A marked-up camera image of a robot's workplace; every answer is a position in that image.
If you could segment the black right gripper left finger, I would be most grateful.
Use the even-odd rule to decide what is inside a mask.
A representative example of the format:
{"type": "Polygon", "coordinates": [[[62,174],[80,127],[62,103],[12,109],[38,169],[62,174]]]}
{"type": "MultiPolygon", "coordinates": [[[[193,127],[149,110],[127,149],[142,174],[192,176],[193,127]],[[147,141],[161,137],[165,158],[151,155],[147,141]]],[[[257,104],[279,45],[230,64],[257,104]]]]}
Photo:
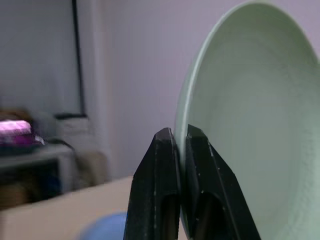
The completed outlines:
{"type": "Polygon", "coordinates": [[[152,138],[131,182],[124,240],[178,240],[181,184],[172,130],[152,138]]]}

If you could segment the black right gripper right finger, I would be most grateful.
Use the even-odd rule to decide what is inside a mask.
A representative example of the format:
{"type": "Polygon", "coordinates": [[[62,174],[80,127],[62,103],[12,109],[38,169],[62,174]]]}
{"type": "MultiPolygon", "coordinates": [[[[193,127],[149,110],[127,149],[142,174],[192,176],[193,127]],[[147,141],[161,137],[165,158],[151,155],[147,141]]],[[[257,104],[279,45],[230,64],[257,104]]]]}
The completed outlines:
{"type": "Polygon", "coordinates": [[[185,138],[185,173],[191,240],[262,240],[235,174],[192,125],[185,138]]]}

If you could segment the green plate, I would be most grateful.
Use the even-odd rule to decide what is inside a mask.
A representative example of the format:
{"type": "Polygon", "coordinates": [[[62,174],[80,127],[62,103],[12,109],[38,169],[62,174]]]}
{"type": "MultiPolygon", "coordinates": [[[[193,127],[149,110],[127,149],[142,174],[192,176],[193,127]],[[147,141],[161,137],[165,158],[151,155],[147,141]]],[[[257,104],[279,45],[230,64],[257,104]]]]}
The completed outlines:
{"type": "Polygon", "coordinates": [[[200,128],[234,172],[262,240],[320,240],[320,57],[261,1],[230,9],[188,67],[174,136],[200,128]]]}

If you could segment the blue plate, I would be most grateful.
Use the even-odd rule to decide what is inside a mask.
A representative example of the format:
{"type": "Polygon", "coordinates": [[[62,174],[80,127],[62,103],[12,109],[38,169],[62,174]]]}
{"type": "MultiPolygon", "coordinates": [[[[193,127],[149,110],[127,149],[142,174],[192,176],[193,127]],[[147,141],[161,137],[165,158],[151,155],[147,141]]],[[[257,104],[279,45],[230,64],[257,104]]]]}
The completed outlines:
{"type": "Polygon", "coordinates": [[[75,240],[123,240],[127,212],[103,216],[86,226],[75,240]]]}

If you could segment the grey metal shelf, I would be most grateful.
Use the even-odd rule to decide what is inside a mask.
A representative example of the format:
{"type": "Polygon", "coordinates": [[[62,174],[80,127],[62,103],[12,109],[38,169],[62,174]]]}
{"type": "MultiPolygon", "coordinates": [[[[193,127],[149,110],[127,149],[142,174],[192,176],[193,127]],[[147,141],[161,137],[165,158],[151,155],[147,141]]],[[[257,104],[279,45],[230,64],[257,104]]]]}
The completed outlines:
{"type": "Polygon", "coordinates": [[[65,144],[0,155],[0,211],[72,192],[76,177],[75,151],[65,144]]]}

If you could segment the pink lit box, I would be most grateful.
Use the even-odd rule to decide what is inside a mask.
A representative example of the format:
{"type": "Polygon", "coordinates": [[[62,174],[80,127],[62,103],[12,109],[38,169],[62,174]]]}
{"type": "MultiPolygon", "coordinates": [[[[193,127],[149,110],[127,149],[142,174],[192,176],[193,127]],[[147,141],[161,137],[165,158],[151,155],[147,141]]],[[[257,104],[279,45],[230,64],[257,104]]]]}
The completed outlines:
{"type": "Polygon", "coordinates": [[[0,120],[0,147],[33,147],[45,144],[28,121],[0,120]]]}

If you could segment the black-framed whiteboard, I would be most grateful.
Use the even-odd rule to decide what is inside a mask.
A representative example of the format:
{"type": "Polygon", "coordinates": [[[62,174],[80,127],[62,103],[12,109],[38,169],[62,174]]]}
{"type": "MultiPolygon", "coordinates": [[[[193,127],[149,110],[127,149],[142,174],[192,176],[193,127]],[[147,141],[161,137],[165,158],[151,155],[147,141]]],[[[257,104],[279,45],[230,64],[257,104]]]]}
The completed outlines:
{"type": "Polygon", "coordinates": [[[0,0],[0,107],[85,111],[77,0],[0,0]]]}

